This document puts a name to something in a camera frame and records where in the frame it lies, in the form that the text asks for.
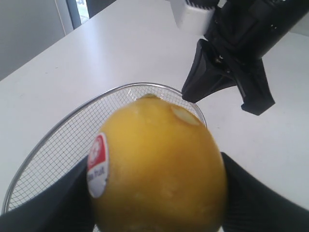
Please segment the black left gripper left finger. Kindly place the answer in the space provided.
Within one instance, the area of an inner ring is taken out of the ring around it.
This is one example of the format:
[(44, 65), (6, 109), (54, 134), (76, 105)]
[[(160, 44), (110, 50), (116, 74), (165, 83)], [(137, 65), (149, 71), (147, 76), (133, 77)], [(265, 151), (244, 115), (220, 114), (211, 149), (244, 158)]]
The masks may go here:
[(82, 159), (48, 189), (0, 217), (2, 232), (91, 232), (95, 222)]

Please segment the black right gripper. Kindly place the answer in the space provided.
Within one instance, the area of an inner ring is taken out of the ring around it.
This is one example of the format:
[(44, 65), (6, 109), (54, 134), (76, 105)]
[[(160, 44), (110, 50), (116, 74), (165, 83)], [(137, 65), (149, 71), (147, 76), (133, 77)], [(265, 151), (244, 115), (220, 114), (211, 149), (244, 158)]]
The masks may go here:
[[(275, 104), (261, 58), (309, 12), (307, 0), (228, 0), (213, 10), (204, 39), (197, 42), (182, 98), (198, 102), (225, 88), (238, 86), (243, 111), (260, 115)], [(225, 49), (235, 63), (228, 64)]]

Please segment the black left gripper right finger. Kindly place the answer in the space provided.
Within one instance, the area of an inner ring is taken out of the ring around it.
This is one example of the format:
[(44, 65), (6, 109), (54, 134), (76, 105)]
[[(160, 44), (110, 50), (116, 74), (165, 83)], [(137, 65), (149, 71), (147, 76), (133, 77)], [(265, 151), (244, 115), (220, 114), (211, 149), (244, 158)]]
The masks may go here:
[(261, 183), (226, 153), (223, 157), (228, 184), (225, 232), (307, 232), (307, 209)]

